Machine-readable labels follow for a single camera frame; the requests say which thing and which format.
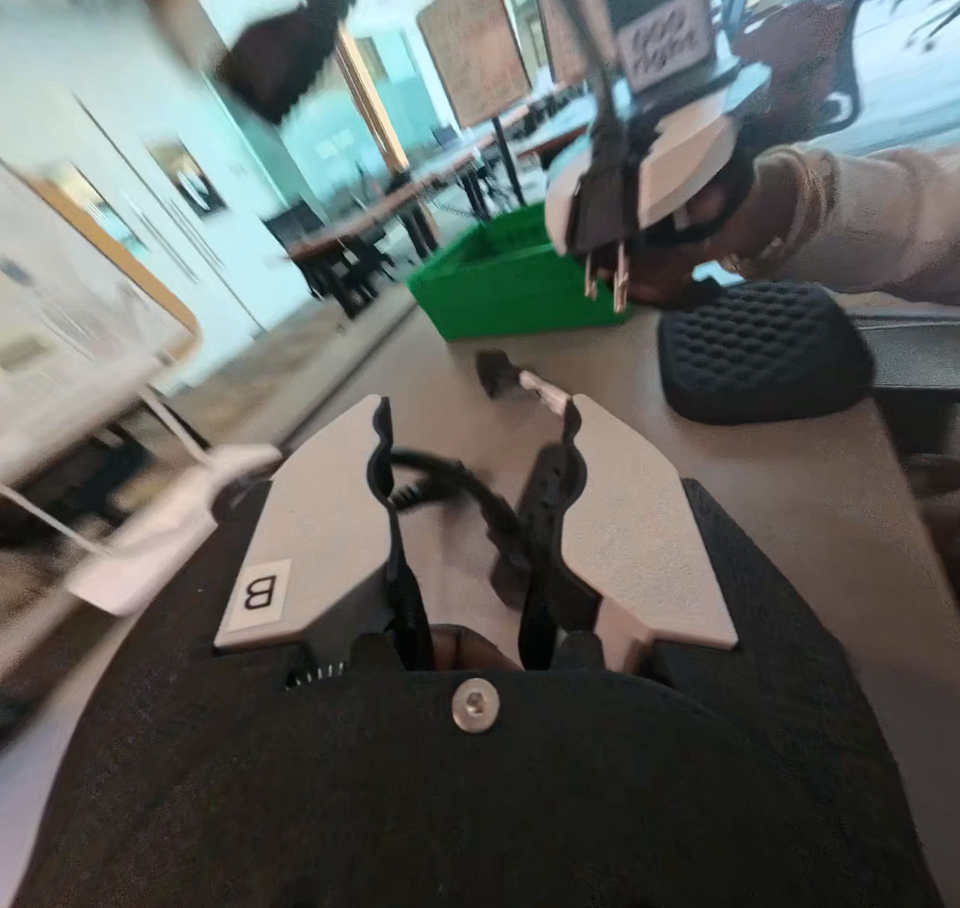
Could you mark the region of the dark wall sign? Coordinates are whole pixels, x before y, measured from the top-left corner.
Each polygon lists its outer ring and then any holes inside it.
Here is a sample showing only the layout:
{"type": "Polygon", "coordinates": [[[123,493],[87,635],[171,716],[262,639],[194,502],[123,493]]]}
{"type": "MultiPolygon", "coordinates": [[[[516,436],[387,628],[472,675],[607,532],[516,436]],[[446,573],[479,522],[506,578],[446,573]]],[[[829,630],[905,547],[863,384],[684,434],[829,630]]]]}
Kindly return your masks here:
{"type": "Polygon", "coordinates": [[[147,150],[198,218],[208,218],[227,209],[206,171],[181,141],[150,142],[147,150]]]}

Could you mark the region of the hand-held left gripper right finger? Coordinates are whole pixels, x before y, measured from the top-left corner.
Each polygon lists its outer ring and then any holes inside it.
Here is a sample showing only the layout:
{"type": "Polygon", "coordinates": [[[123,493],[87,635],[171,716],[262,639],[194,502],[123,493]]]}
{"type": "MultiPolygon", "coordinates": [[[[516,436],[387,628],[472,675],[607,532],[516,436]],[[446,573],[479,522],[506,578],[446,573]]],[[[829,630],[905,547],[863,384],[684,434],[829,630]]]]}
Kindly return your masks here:
{"type": "Polygon", "coordinates": [[[563,520],[561,554],[596,608],[567,629],[535,587],[522,604],[521,664],[550,667],[577,633],[593,635],[606,667],[624,673],[657,642],[735,650],[738,631],[678,470],[596,401],[570,397],[557,443],[574,446],[585,481],[563,520]]]}

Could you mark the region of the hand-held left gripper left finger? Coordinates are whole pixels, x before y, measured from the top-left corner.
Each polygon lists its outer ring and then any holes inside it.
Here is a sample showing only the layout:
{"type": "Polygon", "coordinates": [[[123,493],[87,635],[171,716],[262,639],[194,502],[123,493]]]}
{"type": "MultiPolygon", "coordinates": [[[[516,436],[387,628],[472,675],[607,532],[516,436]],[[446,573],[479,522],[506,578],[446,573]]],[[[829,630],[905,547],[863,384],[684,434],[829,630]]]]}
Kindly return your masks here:
{"type": "Polygon", "coordinates": [[[213,640],[218,655],[298,644],[336,669],[356,638],[386,634],[405,668],[435,668],[391,503],[393,440],[389,398],[368,395],[275,472],[213,640]]]}

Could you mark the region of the person's right forearm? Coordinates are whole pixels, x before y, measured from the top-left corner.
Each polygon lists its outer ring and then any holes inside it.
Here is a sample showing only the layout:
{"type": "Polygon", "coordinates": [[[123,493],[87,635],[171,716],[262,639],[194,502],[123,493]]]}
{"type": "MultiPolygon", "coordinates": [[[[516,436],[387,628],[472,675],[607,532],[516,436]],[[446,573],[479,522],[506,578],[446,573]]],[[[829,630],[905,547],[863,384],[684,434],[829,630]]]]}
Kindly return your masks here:
{"type": "Polygon", "coordinates": [[[780,276],[840,293],[959,304],[959,146],[807,152],[825,215],[780,276]]]}

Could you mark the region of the black office chair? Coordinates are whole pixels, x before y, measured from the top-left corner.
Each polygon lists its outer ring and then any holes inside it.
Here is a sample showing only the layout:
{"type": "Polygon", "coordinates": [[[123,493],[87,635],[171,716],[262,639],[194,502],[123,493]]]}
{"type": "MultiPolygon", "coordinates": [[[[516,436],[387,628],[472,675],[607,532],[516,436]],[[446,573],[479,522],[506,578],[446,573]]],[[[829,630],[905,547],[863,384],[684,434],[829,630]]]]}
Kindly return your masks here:
{"type": "MultiPolygon", "coordinates": [[[[285,250],[325,226],[323,220],[304,199],[300,199],[294,206],[261,222],[285,250]]],[[[299,268],[298,270],[306,282],[310,295],[319,302],[324,301],[329,294],[324,281],[311,269],[299,268]]]]}

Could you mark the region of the brown office desk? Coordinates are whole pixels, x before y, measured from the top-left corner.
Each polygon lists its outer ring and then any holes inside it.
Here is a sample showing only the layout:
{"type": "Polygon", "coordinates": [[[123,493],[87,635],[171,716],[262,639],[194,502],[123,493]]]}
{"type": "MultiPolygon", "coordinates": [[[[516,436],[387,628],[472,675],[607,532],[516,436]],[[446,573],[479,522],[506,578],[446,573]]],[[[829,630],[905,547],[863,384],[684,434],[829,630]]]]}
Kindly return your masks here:
{"type": "Polygon", "coordinates": [[[307,281],[320,278],[325,290],[339,303],[345,316],[354,320],[363,308],[354,301],[343,279],[335,274],[334,257],[349,251],[352,243],[373,229],[395,219],[401,220],[418,256],[422,259],[430,257],[440,244],[427,211],[428,201],[455,182],[462,173],[473,169],[474,161],[473,154],[467,151],[453,156],[446,163],[437,159],[413,174],[395,176],[393,191],[371,206],[287,245],[287,258],[307,281]]]}

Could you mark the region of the green plastic bin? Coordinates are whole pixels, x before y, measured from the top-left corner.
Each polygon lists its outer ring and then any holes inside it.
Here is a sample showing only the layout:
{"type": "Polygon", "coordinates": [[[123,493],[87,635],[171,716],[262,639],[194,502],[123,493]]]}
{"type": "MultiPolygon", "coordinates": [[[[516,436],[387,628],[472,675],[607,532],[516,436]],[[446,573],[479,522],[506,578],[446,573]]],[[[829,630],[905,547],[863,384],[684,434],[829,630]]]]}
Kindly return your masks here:
{"type": "Polygon", "coordinates": [[[604,288],[584,294],[585,269],[555,251],[539,202],[474,225],[406,280],[448,342],[623,324],[604,288]]]}

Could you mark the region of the handwritten whiteboard sign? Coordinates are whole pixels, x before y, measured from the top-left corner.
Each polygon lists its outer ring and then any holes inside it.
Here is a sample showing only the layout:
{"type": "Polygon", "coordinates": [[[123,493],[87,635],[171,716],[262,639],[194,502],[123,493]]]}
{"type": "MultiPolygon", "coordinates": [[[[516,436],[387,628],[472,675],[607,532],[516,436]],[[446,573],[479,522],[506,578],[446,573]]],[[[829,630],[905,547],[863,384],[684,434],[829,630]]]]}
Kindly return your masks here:
{"type": "MultiPolygon", "coordinates": [[[[596,0],[578,0],[582,12],[597,36],[596,18],[591,8],[596,0]]],[[[546,42],[550,73],[556,86],[579,86],[587,77],[586,58],[559,0],[536,0],[546,42]]]]}
{"type": "Polygon", "coordinates": [[[458,127],[492,120],[531,94],[504,0],[433,0],[415,21],[458,127]]]}

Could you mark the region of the person's left hand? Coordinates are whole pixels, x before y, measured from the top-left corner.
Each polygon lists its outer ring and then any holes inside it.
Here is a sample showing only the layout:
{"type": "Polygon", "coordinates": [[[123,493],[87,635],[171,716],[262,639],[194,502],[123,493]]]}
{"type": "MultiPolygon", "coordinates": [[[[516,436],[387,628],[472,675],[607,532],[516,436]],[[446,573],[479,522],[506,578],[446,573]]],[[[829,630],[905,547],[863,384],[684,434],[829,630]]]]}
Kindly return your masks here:
{"type": "Polygon", "coordinates": [[[434,668],[438,671],[520,671],[521,667],[487,638],[461,625],[430,626],[434,668]]]}

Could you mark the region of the brown office chair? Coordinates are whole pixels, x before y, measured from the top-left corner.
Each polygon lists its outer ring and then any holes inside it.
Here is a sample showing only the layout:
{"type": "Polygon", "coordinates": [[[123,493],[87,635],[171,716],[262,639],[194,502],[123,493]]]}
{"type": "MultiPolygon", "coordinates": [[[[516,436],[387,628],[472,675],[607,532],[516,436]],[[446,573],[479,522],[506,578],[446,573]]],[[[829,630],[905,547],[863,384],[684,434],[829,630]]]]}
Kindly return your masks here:
{"type": "Polygon", "coordinates": [[[850,127],[861,112],[853,37],[858,8],[801,0],[762,12],[736,41],[738,55],[772,71],[759,144],[805,142],[850,127]]]}

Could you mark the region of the white board stand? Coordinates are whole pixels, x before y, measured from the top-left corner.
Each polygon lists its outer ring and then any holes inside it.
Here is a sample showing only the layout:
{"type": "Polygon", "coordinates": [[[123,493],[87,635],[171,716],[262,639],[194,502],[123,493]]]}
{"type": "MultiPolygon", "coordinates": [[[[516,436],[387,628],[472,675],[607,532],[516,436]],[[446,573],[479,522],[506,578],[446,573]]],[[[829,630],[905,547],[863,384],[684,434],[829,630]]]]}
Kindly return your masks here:
{"type": "Polygon", "coordinates": [[[204,545],[218,525],[213,506],[227,488],[273,470],[282,460],[281,451],[267,444],[204,449],[153,391],[142,390],[140,399],[179,440],[193,465],[108,541],[90,541],[13,488],[1,487],[8,501],[83,549],[86,559],[66,576],[63,587],[115,617],[141,612],[204,545]]]}

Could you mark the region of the black power strip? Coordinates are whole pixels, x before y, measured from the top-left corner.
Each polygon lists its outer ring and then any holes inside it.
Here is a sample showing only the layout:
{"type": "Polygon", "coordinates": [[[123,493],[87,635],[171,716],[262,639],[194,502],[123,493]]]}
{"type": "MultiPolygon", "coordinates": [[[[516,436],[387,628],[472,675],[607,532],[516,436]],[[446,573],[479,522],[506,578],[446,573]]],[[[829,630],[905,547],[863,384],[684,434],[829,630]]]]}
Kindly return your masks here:
{"type": "Polygon", "coordinates": [[[565,516],[585,480],[583,460],[573,445],[542,448],[515,509],[521,553],[500,553],[489,573],[497,597],[516,611],[531,590],[542,588],[551,614],[567,629],[588,621],[596,608],[595,592],[573,574],[562,555],[565,516]]]}

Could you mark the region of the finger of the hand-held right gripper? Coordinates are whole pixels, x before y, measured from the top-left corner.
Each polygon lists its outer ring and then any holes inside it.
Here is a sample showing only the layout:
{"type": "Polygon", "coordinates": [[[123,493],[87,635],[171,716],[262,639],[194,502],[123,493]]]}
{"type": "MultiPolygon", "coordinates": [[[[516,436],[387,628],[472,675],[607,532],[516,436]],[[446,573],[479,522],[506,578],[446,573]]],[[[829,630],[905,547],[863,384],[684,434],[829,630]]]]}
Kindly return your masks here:
{"type": "Polygon", "coordinates": [[[726,165],[740,122],[730,114],[670,113],[639,168],[637,221],[650,228],[684,206],[726,165]]]}
{"type": "Polygon", "coordinates": [[[544,226],[558,254],[570,252],[570,212],[579,182],[579,172],[559,172],[556,177],[548,178],[544,198],[544,226]]]}

